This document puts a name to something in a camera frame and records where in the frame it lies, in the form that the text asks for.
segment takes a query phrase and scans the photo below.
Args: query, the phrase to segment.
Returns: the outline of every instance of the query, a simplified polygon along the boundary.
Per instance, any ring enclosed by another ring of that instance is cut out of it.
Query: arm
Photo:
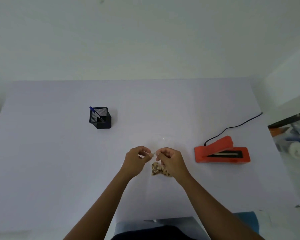
[[[126,154],[120,171],[64,240],[104,239],[126,186],[152,158],[150,152],[148,148],[139,146]]]
[[[156,161],[184,188],[188,198],[212,240],[246,240],[263,238],[244,225],[229,210],[212,197],[189,173],[182,155],[171,148],[157,151]]]

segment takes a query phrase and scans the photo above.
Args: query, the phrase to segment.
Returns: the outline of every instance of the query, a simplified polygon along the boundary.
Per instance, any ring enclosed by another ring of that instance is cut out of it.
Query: person's left arm
[[[150,152],[148,148],[138,146],[126,154],[120,171],[64,240],[104,239],[126,186],[152,158]]]

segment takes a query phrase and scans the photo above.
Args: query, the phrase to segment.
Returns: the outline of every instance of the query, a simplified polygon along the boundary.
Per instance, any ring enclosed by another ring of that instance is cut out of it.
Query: white tabletop
[[[89,124],[90,106],[109,108],[111,129]],[[259,113],[246,79],[14,82],[0,114],[0,231],[74,225],[138,145],[180,150],[232,212],[294,207],[262,116],[222,135],[247,147],[250,163],[195,162],[194,147]],[[128,184],[116,221],[195,215],[173,178],[151,176],[152,161]]]

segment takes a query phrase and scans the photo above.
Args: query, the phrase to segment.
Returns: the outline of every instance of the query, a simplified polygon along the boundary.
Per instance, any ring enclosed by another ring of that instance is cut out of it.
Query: black mesh pen holder
[[[97,129],[110,129],[111,128],[111,115],[107,107],[95,107],[90,109],[90,124],[94,125]]]

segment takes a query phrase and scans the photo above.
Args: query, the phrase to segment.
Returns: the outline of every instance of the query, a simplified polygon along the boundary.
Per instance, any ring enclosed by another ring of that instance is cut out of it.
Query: person's right arm
[[[171,148],[157,151],[156,161],[161,160],[167,171],[184,188],[189,200],[212,240],[264,239],[212,197],[189,173],[182,155]]]

